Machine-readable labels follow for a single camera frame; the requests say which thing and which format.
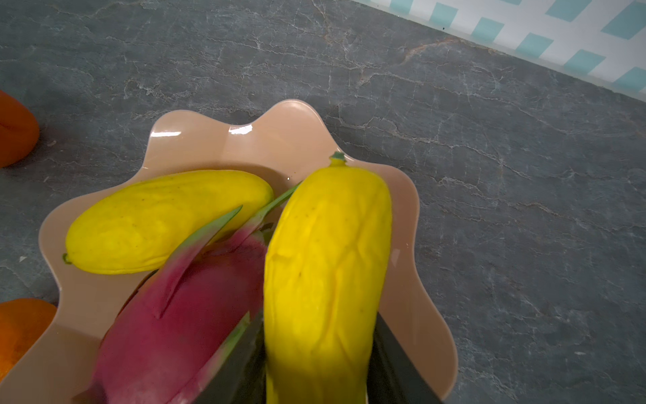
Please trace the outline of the pink dragon fruit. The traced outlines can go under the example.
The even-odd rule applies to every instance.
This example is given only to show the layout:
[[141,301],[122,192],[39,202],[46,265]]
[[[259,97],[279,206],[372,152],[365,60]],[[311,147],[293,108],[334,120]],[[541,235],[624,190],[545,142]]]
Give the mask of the pink dragon fruit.
[[99,347],[89,387],[74,403],[191,403],[262,309],[263,270],[273,232],[265,216],[289,189],[223,242],[240,207],[186,238],[144,279]]

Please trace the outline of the orange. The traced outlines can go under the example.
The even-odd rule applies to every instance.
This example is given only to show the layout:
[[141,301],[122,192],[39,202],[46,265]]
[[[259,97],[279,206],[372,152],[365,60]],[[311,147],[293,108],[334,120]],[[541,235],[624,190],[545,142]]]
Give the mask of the orange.
[[1,380],[47,330],[56,313],[56,306],[34,298],[1,304]]

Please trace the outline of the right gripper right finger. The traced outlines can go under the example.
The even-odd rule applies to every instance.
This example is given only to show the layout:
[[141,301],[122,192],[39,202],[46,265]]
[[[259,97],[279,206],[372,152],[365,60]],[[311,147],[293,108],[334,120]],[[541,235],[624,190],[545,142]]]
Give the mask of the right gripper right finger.
[[379,313],[368,367],[370,404],[442,404]]

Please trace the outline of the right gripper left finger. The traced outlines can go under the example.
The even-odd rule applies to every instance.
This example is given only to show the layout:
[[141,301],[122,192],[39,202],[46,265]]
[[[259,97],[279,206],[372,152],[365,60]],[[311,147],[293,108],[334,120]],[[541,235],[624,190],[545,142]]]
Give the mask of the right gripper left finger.
[[194,403],[265,403],[265,360],[260,312]]

